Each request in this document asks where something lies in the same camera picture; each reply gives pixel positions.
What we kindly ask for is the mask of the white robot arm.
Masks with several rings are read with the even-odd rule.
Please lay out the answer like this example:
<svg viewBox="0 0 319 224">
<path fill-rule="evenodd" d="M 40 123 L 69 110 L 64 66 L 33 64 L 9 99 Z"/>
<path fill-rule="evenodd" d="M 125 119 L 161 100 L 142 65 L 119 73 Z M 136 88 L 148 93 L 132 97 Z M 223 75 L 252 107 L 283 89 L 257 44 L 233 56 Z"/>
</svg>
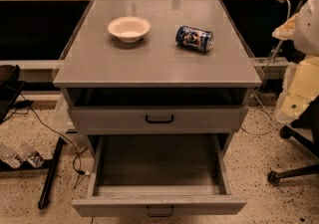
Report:
<svg viewBox="0 0 319 224">
<path fill-rule="evenodd" d="M 292 123 L 319 96 L 319 0 L 308 0 L 272 36 L 292 40 L 294 48 L 306 55 L 299 64 L 288 65 L 276 104 L 275 119 Z"/>
</svg>

